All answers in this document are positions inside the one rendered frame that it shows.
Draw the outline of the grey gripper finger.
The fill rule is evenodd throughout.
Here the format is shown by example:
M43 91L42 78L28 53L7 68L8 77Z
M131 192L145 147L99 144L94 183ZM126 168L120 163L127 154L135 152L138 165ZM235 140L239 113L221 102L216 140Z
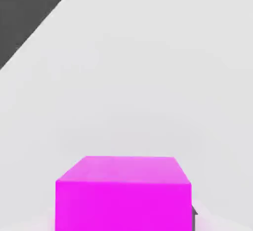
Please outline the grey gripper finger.
M203 205L192 205L192 231L215 231L211 213Z

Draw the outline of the small magenta cube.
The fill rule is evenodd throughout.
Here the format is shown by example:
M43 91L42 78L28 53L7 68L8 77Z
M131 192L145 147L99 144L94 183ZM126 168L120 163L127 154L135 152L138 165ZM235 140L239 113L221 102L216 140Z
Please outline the small magenta cube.
M55 231L192 231L191 183L173 157L84 157L55 183Z

